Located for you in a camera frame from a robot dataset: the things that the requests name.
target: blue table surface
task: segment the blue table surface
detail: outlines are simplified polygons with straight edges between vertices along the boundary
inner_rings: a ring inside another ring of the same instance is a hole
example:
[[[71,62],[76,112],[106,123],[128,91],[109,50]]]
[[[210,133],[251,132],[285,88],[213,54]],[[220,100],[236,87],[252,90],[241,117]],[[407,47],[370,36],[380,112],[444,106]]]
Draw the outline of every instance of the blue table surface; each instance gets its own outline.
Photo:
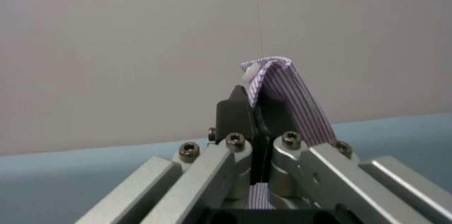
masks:
[[[452,192],[452,114],[333,126],[361,159],[392,155]],[[205,146],[205,139],[196,140]],[[0,223],[72,223],[151,156],[180,142],[0,157]]]

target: white wall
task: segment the white wall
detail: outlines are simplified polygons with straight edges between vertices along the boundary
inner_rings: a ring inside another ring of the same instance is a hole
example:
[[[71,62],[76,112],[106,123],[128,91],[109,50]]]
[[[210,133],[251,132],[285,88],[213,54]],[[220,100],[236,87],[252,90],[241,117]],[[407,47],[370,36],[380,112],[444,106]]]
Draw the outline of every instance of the white wall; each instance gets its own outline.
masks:
[[[0,154],[204,137],[239,63],[332,122],[452,111],[452,0],[0,0]]]

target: purple striped fabric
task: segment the purple striped fabric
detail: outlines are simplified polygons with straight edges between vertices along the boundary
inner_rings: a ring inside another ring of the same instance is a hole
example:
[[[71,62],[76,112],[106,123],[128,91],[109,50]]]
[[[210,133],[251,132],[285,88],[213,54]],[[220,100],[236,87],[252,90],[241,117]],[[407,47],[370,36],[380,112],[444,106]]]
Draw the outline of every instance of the purple striped fabric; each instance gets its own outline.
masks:
[[[256,106],[259,93],[265,92],[269,97],[286,103],[308,146],[336,140],[331,124],[290,59],[267,57],[244,62],[241,66],[246,70],[254,63],[258,63],[260,69],[249,82],[247,89],[252,107]]]
[[[267,199],[267,183],[250,186],[248,209],[275,209]]]

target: bolt head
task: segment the bolt head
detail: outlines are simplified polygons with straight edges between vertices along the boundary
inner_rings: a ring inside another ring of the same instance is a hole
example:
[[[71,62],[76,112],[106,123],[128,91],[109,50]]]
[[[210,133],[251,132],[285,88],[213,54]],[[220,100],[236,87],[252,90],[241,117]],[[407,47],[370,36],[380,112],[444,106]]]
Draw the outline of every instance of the bolt head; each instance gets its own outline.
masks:
[[[289,150],[297,150],[301,146],[301,136],[295,131],[286,131],[283,133],[283,145]]]
[[[214,127],[209,128],[209,134],[208,134],[207,138],[209,139],[210,142],[215,141],[215,137],[216,137],[215,132],[216,132],[216,130]]]
[[[185,163],[192,163],[200,155],[200,146],[195,142],[183,143],[179,147],[179,158]]]
[[[335,147],[336,149],[338,149],[338,151],[344,155],[345,157],[351,159],[351,154],[353,153],[353,149],[351,148],[351,146],[347,143],[345,143],[344,141],[335,141],[332,143],[333,147]]]
[[[242,151],[245,147],[245,137],[240,133],[230,133],[226,136],[226,146],[231,152],[236,153]]]

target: striped shirt cloth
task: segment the striped shirt cloth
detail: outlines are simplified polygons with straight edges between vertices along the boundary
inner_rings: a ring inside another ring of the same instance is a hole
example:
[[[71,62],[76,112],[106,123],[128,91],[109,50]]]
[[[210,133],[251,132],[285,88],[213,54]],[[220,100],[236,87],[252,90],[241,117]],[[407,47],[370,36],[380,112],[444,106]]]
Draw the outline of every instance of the striped shirt cloth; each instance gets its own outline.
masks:
[[[295,125],[308,146],[334,142],[335,133],[322,108],[295,69],[285,57],[267,57],[242,63],[242,68],[256,69],[247,88],[251,107],[256,106],[260,92],[281,100],[292,115]]]

